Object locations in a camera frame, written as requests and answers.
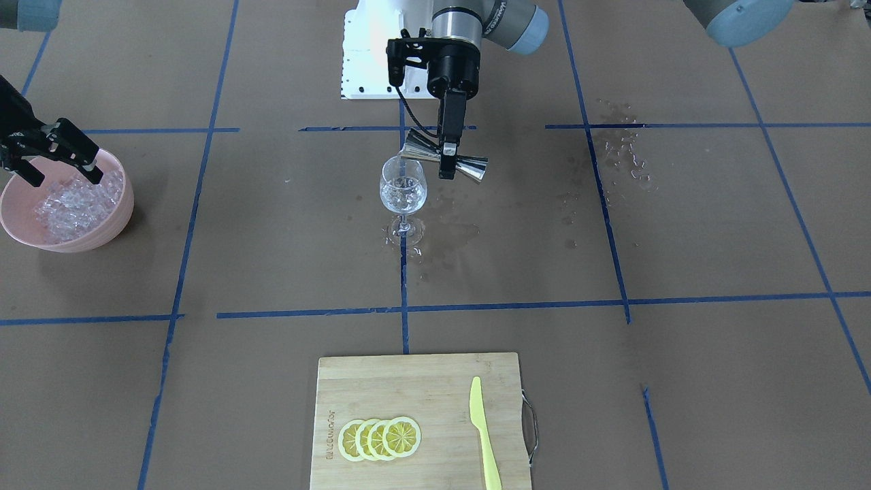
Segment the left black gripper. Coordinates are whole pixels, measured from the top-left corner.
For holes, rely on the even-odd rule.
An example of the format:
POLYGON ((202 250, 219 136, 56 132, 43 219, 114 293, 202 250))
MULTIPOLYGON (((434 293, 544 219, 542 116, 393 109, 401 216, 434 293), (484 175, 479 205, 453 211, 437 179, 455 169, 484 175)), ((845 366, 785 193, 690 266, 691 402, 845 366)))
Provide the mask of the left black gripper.
POLYGON ((463 40, 427 38, 426 55, 427 92, 440 99, 439 179, 453 180, 467 100, 479 93, 481 50, 463 40))

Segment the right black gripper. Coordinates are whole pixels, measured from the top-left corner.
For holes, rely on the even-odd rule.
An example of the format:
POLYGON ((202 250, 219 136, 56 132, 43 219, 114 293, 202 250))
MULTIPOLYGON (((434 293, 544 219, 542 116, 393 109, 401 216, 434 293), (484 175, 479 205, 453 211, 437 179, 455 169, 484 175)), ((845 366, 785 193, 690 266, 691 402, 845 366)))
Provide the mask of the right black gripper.
POLYGON ((40 187, 46 177, 25 157, 46 156, 71 165, 93 185, 101 183, 103 172, 97 167, 99 146, 77 125, 66 118, 46 125, 35 117, 32 106, 6 78, 1 78, 2 168, 20 176, 32 187, 40 187), (24 134, 24 141, 35 148, 25 151, 12 141, 12 134, 24 134))

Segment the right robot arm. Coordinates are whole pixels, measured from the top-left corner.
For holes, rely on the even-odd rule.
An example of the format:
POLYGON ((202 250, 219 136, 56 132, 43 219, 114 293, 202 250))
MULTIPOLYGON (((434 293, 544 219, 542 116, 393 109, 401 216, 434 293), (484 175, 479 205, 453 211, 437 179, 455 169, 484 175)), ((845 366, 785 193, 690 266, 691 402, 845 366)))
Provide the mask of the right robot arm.
MULTIPOLYGON (((59 1, 3 1, 2 29, 51 32, 59 22, 59 1)), ((1 80, 1 152, 3 170, 33 187, 46 177, 31 157, 71 165, 93 185, 103 172, 97 167, 99 146, 67 118, 47 124, 35 117, 31 103, 6 78, 1 80)))

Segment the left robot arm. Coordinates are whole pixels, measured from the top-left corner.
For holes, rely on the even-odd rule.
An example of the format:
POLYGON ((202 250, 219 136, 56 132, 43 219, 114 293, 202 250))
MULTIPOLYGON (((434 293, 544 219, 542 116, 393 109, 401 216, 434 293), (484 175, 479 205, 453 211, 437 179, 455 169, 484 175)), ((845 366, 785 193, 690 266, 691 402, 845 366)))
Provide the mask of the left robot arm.
MULTIPOLYGON (((778 26, 792 1, 685 1, 685 8, 719 46, 746 46, 778 26)), ((532 1, 435 1, 427 90, 439 99, 439 177, 453 180, 466 105, 479 91, 481 43, 529 55, 548 36, 550 19, 532 1)))

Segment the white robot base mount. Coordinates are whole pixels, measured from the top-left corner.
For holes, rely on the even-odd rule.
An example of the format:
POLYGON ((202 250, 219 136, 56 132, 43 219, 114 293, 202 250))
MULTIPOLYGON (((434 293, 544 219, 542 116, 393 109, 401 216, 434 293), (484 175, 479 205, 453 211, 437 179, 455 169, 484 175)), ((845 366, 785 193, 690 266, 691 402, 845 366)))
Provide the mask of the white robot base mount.
POLYGON ((343 99, 432 99, 427 61, 405 67, 401 86, 389 77, 388 41, 401 30, 414 37, 450 38, 479 47, 482 18, 461 1, 359 1, 345 13, 343 99))

